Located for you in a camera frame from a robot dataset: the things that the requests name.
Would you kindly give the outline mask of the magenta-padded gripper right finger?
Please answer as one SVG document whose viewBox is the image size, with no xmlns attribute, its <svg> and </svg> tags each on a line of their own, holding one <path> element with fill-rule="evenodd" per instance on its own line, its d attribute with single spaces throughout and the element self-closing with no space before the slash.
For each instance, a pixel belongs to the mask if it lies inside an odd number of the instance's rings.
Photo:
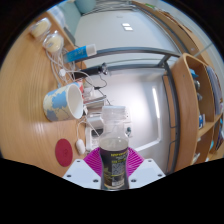
<svg viewBox="0 0 224 224">
<path fill-rule="evenodd" d="M 132 148 L 128 149 L 126 174 L 130 189 L 141 188 L 165 176 L 153 159 L 144 159 Z"/>
</svg>

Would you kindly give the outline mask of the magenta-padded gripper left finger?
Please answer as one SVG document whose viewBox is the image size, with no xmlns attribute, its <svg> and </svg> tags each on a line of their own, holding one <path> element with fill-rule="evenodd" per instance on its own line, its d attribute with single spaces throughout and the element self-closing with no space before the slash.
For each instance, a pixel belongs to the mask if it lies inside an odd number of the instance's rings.
<svg viewBox="0 0 224 224">
<path fill-rule="evenodd" d="M 63 178 L 83 188 L 101 188 L 102 161 L 99 149 L 91 151 L 84 159 L 76 159 Z"/>
</svg>

